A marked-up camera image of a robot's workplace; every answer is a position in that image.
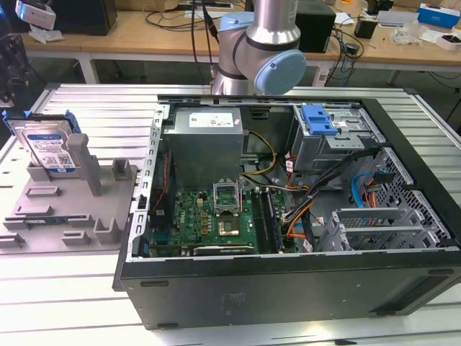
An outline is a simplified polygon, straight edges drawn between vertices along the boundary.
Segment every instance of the aluminum extrusion table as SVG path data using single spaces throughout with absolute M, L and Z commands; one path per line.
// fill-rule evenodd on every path
M 127 157 L 141 168 L 157 94 L 208 93 L 200 86 L 61 85 L 44 91 L 32 110 L 45 114 L 71 110 L 101 164 Z M 461 139 L 419 96 L 402 89 L 341 88 L 298 88 L 291 94 L 377 98 L 461 204 Z M 0 151 L 0 220 L 10 213 L 28 179 L 28 162 L 25 150 L 10 138 Z M 461 285 L 410 316 L 149 332 L 127 294 L 112 290 L 116 263 L 116 252 L 0 257 L 0 345 L 461 343 Z

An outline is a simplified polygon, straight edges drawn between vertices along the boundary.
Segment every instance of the robotic arm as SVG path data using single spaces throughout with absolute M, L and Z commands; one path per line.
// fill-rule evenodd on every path
M 284 94 L 304 76 L 295 25 L 298 0 L 254 0 L 255 12 L 221 18 L 219 72 L 213 94 Z

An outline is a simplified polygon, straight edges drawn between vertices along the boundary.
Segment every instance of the power supply label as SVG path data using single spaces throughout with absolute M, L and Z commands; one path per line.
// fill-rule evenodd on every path
M 232 113 L 192 113 L 191 128 L 233 128 Z
M 48 171 L 55 173 L 75 171 L 71 155 L 63 149 L 64 140 L 61 135 L 27 135 L 27 141 L 33 148 L 34 155 Z

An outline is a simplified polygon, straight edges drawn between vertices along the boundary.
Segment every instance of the blue cable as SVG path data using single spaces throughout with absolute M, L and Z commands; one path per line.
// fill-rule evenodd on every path
M 359 196 L 359 190 L 357 189 L 357 180 L 360 177 L 374 177 L 374 176 L 375 175 L 371 173 L 361 173 L 361 174 L 356 175 L 352 179 L 352 183 L 351 183 L 352 197 L 354 198 L 355 203 L 357 204 L 357 207 L 363 208 L 362 198 Z

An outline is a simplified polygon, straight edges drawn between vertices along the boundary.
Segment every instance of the cpu socket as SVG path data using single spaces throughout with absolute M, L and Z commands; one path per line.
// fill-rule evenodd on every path
M 234 216 L 218 217 L 218 236 L 239 236 L 240 226 L 238 218 Z

